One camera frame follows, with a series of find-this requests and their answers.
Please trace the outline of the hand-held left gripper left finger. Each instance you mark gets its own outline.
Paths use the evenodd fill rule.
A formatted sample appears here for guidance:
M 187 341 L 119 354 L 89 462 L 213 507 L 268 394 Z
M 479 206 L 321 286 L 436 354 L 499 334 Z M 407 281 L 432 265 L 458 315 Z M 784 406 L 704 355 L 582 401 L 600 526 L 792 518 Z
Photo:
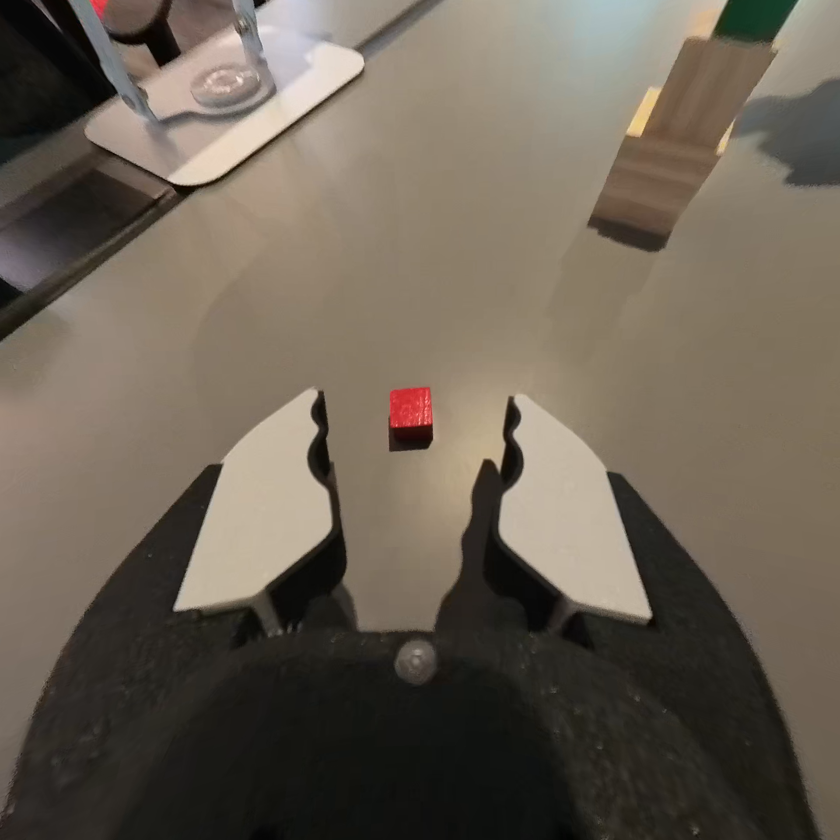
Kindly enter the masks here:
M 302 622 L 347 568 L 323 391 L 270 414 L 224 457 L 175 613 L 249 610 L 267 636 Z

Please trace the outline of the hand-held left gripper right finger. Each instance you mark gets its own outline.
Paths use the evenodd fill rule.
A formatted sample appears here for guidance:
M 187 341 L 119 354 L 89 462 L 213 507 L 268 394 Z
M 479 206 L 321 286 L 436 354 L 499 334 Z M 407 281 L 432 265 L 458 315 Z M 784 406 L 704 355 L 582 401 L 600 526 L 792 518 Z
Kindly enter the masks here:
M 589 445 L 524 394 L 508 398 L 494 562 L 529 623 L 561 631 L 579 615 L 645 627 L 654 613 L 607 470 Z

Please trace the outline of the red wooden cube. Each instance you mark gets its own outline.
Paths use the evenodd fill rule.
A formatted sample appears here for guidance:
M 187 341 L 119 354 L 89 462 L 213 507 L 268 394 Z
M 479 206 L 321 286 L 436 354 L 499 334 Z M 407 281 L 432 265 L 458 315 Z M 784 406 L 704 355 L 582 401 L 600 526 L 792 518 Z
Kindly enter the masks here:
M 434 410 L 430 386 L 392 389 L 388 408 L 388 432 L 395 445 L 420 446 L 432 443 Z

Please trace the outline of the large plain wooden cube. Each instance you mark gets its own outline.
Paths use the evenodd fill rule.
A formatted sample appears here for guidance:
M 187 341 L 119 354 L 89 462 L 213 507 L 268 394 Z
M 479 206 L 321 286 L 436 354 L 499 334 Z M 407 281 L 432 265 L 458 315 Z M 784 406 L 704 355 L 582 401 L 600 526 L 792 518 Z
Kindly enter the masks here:
M 730 123 L 715 150 L 644 134 L 659 87 L 644 94 L 628 126 L 589 226 L 641 249 L 656 249 L 671 235 L 727 148 Z

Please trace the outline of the medium plain wooden cube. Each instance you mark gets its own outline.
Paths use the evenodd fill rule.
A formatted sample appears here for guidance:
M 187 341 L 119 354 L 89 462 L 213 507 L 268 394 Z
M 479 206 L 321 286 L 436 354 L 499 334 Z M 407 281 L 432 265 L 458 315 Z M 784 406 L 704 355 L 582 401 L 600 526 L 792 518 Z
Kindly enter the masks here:
M 716 152 L 775 57 L 776 50 L 767 43 L 688 38 L 642 137 Z

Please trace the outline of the green wooden cube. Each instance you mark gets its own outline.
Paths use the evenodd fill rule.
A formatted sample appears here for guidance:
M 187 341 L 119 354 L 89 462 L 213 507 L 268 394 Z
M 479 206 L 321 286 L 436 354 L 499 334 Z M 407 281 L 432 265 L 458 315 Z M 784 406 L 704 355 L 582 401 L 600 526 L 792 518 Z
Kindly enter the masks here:
M 747 44 L 770 44 L 797 1 L 727 1 L 711 36 Z

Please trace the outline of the clear glass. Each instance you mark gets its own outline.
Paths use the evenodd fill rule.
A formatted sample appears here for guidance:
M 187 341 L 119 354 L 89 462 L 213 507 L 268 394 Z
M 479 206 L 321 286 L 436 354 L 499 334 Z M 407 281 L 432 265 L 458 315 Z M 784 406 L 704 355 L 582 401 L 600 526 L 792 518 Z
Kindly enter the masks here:
M 273 98 L 277 84 L 259 34 L 254 1 L 233 1 L 234 31 L 244 51 L 239 62 L 226 62 L 199 73 L 191 83 L 196 112 L 210 117 L 248 112 Z

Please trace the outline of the white rounded base plate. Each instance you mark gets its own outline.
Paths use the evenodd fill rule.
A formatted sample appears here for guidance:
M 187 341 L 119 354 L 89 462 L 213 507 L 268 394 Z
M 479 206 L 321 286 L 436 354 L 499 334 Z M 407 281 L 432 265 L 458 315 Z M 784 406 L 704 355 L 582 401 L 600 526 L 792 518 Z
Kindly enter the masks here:
M 86 139 L 174 186 L 204 186 L 284 133 L 364 68 L 361 54 L 352 49 L 273 24 L 259 29 L 276 90 L 254 107 L 224 113 L 194 99 L 198 77 L 245 62 L 239 37 L 227 28 L 144 81 L 156 120 L 115 98 L 93 113 Z

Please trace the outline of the black stand post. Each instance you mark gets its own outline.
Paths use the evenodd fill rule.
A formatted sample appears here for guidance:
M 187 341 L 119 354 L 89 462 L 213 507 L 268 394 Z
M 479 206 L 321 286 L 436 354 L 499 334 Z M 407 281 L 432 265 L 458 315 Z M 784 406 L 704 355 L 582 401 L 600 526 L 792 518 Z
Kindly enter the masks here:
M 169 24 L 172 1 L 108 1 L 101 21 L 112 40 L 125 46 L 145 46 L 163 67 L 181 50 Z

